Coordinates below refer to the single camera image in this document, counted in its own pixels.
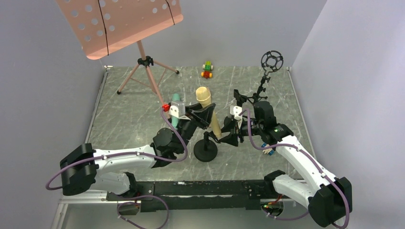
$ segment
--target black round stand base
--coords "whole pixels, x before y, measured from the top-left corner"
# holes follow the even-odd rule
[[[204,140],[198,141],[194,145],[194,156],[199,161],[210,162],[216,158],[218,154],[218,147],[215,142],[208,140],[207,150],[204,150]]]

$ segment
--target gray marble floor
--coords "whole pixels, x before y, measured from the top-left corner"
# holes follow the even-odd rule
[[[150,144],[157,131],[165,127],[159,114],[159,100],[149,88],[130,81],[122,94],[116,93],[131,69],[113,67],[107,76],[89,138],[93,148],[123,149],[144,146]],[[239,89],[241,94],[251,95],[257,90],[263,74],[260,67],[215,66],[212,79],[204,79],[200,76],[202,66],[177,69],[180,70],[179,75],[167,71],[161,82],[163,99],[169,102],[173,93],[179,93],[186,104],[194,104],[197,102],[195,90],[206,86],[211,91],[213,103],[216,103],[215,111],[221,125],[229,106],[236,105],[233,89]],[[159,66],[152,67],[157,81],[163,70]],[[148,83],[143,68],[139,68],[133,77]],[[269,97],[268,101],[274,107],[278,122],[286,124],[312,153],[288,74],[283,69],[273,73],[271,77],[263,95]],[[253,112],[248,103],[244,107]],[[266,174],[278,169],[285,171],[292,178],[301,178],[282,156],[277,153],[272,156],[263,155],[261,151],[255,150],[248,140],[239,147],[219,144],[215,160],[209,163],[200,162],[194,157],[192,149],[194,144],[203,138],[203,133],[201,129],[195,132],[188,144],[190,154],[185,161],[171,163],[162,168],[129,168],[128,171],[134,173],[139,181],[263,179]],[[256,144],[262,144],[259,136],[254,139]]]

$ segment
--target black clamp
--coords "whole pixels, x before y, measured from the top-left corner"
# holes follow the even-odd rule
[[[149,64],[151,64],[152,66],[153,66],[153,58],[152,57],[150,57],[150,56],[146,56],[146,59],[142,59],[142,58],[139,58],[138,59],[138,64],[139,65],[143,65],[143,66],[149,66]]]

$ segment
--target perforated stand panel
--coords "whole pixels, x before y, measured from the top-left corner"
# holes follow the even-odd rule
[[[92,60],[107,55],[106,36],[113,53],[183,20],[180,0],[99,0],[102,14],[97,1],[56,0]]]

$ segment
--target music stand tripod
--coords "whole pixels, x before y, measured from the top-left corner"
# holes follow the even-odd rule
[[[162,96],[161,96],[160,91],[159,91],[159,84],[160,84],[161,80],[163,79],[163,76],[164,76],[166,70],[170,70],[172,72],[175,72],[176,74],[179,74],[180,72],[179,72],[179,70],[175,70],[175,69],[170,68],[169,66],[167,66],[165,64],[162,64],[162,63],[160,63],[158,61],[153,60],[150,56],[146,56],[145,55],[145,50],[143,49],[143,46],[142,46],[142,41],[137,41],[137,45],[138,45],[138,48],[139,48],[139,53],[140,53],[141,58],[138,59],[138,64],[135,65],[134,69],[132,69],[132,71],[128,74],[128,76],[122,82],[121,86],[119,87],[119,89],[117,91],[117,94],[121,94],[122,89],[124,89],[125,85],[127,85],[129,80],[134,80],[134,81],[136,81],[136,82],[138,82],[138,83],[140,83],[140,84],[142,84],[144,86],[149,87],[159,97],[160,102],[162,104],[164,104],[164,101],[163,101]],[[150,70],[150,66],[149,66],[149,65],[153,66],[154,63],[165,68],[165,70],[163,71],[163,74],[160,77],[159,82],[157,84],[155,82],[155,78],[153,78],[153,74],[152,74],[152,72]],[[147,85],[145,83],[142,83],[141,81],[132,78],[132,75],[135,73],[135,71],[139,68],[140,65],[145,66],[146,75],[148,76],[148,79],[149,79],[149,85]]]

